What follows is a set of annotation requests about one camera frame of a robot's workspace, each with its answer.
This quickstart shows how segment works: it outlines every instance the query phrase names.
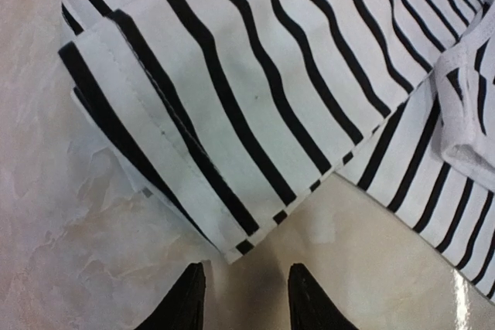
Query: marble floor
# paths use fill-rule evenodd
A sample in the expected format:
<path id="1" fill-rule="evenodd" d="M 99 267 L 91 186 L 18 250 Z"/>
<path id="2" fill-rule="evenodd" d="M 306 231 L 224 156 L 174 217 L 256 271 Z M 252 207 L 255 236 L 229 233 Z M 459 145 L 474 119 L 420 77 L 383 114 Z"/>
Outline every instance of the marble floor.
<path id="1" fill-rule="evenodd" d="M 60 0 L 0 0 L 0 329 L 133 329 L 209 260 L 205 329 L 289 329 L 303 262 L 361 330 L 492 330 L 495 306 L 381 206 L 330 177 L 227 266 L 135 193 L 69 98 Z"/>

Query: floor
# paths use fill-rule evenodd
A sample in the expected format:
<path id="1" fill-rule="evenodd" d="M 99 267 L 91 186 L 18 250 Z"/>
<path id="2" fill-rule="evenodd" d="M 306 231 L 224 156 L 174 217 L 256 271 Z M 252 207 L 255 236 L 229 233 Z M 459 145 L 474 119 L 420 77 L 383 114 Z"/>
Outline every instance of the floor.
<path id="1" fill-rule="evenodd" d="M 490 330 L 495 306 L 381 206 L 331 177 L 227 266 L 132 190 L 69 98 L 60 0 L 0 0 L 0 328 L 133 329 L 208 260 L 205 329 L 289 329 L 303 262 L 361 330 Z"/>

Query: beige marble surface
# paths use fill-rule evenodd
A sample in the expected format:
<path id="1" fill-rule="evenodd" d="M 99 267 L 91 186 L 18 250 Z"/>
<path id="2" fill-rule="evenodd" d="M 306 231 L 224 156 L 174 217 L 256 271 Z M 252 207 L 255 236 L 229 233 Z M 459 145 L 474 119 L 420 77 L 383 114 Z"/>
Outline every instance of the beige marble surface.
<path id="1" fill-rule="evenodd" d="M 495 328 L 495 307 L 415 234 L 332 177 L 227 266 L 134 194 L 69 98 L 60 0 L 0 0 L 0 329 L 132 329 L 190 261 L 208 264 L 207 329 L 289 329 L 303 262 L 362 330 Z"/>

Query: garment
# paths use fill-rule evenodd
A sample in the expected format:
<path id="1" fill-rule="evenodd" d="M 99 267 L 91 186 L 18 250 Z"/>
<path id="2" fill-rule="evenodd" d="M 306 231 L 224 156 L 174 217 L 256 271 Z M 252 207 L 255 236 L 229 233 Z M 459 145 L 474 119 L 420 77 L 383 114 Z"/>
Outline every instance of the garment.
<path id="1" fill-rule="evenodd" d="M 491 220 L 492 194 L 432 152 L 439 104 L 428 74 L 482 5 L 482 0 L 63 0 L 60 55 L 76 83 L 75 96 L 118 149 L 136 187 L 170 200 L 228 260 L 247 253 L 353 156 L 341 174 L 384 205 L 397 194 L 389 209 L 409 225 L 399 211 L 422 213 L 438 188 L 429 187 L 437 182 L 427 171 L 428 187 L 409 198 L 423 159 L 431 162 L 426 167 L 440 168 L 438 182 L 453 178 L 466 183 L 468 194 L 479 194 L 476 200 L 486 198 L 477 220 L 461 212 L 454 216 L 459 221 L 447 233 L 454 236 L 443 244 L 450 259 L 451 250 L 459 254 L 471 242 L 454 233 L 457 225 Z M 402 128 L 407 137 L 390 147 Z M 376 158 L 387 162 L 387 145 L 398 151 L 393 169 L 368 170 L 368 160 L 372 166 Z M 375 146 L 383 153 L 375 155 Z M 414 164 L 395 187 L 405 169 L 397 157 Z M 457 183 L 452 187 L 459 190 Z M 445 201 L 446 214 L 454 210 L 451 204 Z M 474 198 L 473 204 L 479 210 Z M 452 218 L 435 225 L 435 218 L 425 217 L 417 232 L 435 245 L 447 220 Z M 483 277 L 473 282 L 493 296 L 493 247 L 477 243 L 490 234 L 485 229 L 493 229 L 488 224 L 474 237 L 469 264 L 460 268 L 486 261 Z M 432 237 L 423 230 L 432 230 Z M 460 248 L 447 248 L 454 240 Z"/>

